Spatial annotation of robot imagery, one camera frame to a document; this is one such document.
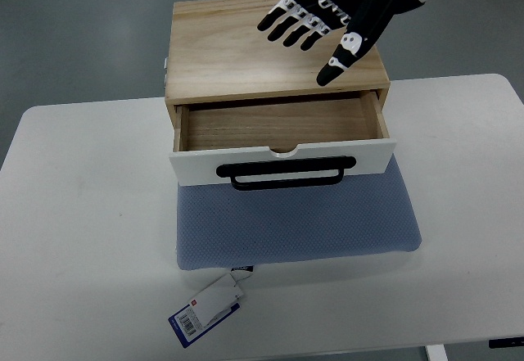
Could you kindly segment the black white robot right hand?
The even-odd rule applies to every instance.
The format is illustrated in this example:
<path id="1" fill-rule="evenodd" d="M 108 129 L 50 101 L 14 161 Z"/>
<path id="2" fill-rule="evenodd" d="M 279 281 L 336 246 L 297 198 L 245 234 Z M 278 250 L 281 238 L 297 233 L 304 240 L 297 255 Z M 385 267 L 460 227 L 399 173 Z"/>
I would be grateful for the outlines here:
<path id="1" fill-rule="evenodd" d="M 326 86 L 364 57 L 391 19 L 417 9 L 427 0 L 280 0 L 257 25 L 286 47 L 310 50 L 321 38 L 342 29 L 344 34 L 316 81 Z"/>

